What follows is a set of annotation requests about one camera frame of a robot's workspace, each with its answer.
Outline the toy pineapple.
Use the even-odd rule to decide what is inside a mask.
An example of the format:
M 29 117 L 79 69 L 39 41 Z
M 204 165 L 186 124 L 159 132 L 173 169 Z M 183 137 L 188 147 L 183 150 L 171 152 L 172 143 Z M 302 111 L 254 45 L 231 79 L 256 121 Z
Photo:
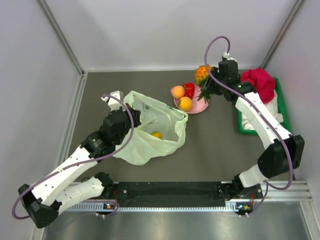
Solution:
M 212 70 L 212 67 L 210 65 L 201 65 L 199 66 L 194 74 L 196 85 L 200 88 L 200 94 L 197 97 L 197 100 L 204 99 L 205 103 L 209 103 L 211 100 L 210 94 L 207 90 L 204 90 L 205 83 L 208 79 L 209 72 Z

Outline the orange green mango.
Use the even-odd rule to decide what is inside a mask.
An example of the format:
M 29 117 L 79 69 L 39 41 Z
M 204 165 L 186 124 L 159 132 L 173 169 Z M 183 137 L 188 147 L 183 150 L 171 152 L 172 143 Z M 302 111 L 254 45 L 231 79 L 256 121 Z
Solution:
M 155 138 L 162 139 L 162 134 L 159 131 L 154 131 L 151 135 Z

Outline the red bell pepper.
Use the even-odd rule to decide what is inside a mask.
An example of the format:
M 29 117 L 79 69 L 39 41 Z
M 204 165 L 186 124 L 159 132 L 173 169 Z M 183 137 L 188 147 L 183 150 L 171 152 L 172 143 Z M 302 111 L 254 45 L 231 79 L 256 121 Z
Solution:
M 192 82 L 183 84 L 184 96 L 192 99 L 195 94 L 196 86 Z

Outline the pale green plastic bag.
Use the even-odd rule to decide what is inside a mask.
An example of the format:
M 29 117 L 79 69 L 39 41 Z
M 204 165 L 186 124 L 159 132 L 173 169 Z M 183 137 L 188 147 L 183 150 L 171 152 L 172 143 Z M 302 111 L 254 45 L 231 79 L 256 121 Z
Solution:
M 173 154 L 184 145 L 187 113 L 133 90 L 124 97 L 124 103 L 140 111 L 141 125 L 134 129 L 129 143 L 115 158 L 142 166 L 152 158 Z M 160 132 L 162 139 L 152 136 L 152 132 Z

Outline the yellow orange fruit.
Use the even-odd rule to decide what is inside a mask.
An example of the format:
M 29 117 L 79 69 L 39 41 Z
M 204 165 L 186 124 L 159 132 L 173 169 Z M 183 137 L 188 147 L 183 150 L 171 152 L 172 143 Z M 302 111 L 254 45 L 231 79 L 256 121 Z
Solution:
M 178 101 L 178 107 L 182 111 L 189 112 L 193 108 L 192 99 L 187 96 L 180 98 Z

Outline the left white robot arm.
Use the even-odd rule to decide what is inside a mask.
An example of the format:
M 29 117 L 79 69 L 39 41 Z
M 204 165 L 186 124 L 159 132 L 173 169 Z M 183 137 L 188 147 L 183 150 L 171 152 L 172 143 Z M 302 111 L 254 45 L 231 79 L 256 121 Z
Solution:
M 18 189 L 21 203 L 38 229 L 50 225 L 62 212 L 92 198 L 107 199 L 115 195 L 114 182 L 99 172 L 83 183 L 71 185 L 82 173 L 110 157 L 127 134 L 141 125 L 141 111 L 131 108 L 112 110 L 98 130 L 91 133 L 74 153 L 40 184 Z

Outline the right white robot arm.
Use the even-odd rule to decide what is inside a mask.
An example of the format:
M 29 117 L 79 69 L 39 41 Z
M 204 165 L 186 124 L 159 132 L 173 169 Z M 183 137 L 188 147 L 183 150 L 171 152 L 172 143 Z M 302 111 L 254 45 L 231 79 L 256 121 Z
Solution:
M 302 160 L 305 140 L 285 129 L 263 104 L 259 94 L 248 81 L 241 81 L 238 63 L 223 58 L 217 67 L 206 68 L 208 77 L 201 90 L 206 95 L 222 95 L 241 112 L 253 126 L 262 141 L 264 152 L 257 163 L 237 174 L 229 187 L 221 186 L 219 192 L 228 200 L 235 196 L 245 198 L 252 187 L 278 175 L 293 171 Z

